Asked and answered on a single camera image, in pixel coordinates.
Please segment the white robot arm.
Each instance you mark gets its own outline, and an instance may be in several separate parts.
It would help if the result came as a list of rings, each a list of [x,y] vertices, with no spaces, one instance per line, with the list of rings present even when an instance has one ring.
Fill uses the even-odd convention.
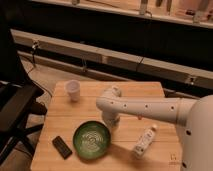
[[[108,127],[116,127],[119,114],[142,116],[183,126],[181,171],[213,171],[213,95],[200,99],[123,97],[112,86],[97,98],[96,106]]]

